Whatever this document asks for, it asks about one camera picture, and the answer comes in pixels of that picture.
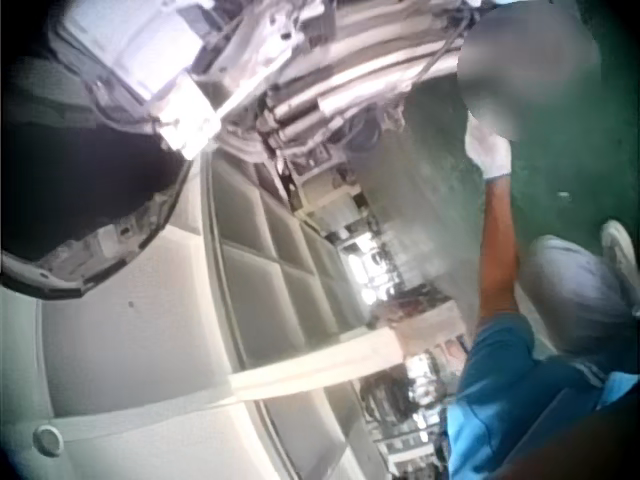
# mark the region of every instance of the white shoe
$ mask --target white shoe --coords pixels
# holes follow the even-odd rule
[[[625,278],[632,290],[636,309],[640,308],[640,274],[629,233],[620,222],[609,220],[602,227],[600,239],[605,260],[614,265]]]

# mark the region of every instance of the blue shirt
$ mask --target blue shirt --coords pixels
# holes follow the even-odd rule
[[[533,358],[527,319],[501,313],[477,335],[447,412],[452,479],[487,478],[580,418],[622,397],[637,375],[598,384],[588,366]]]

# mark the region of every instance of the white platform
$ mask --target white platform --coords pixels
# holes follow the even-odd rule
[[[395,334],[357,331],[330,244],[201,160],[170,225],[84,298],[2,290],[3,445],[29,478],[385,478],[341,382],[401,362]],[[42,424],[61,457],[33,448]]]

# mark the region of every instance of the white glove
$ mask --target white glove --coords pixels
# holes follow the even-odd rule
[[[482,170],[485,180],[511,173],[511,144],[480,124],[471,113],[467,119],[464,149]]]

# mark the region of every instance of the concrete floor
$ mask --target concrete floor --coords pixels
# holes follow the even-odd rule
[[[554,234],[599,254],[599,229],[609,218],[620,220],[638,245],[637,51],[592,3],[581,12],[600,48],[599,85],[513,145],[513,209],[523,252],[536,237]],[[466,108],[456,78],[412,92],[405,118],[405,131],[385,132],[373,155],[353,163],[405,276],[435,279],[472,324],[483,185],[464,153]],[[535,317],[530,306],[524,309]]]

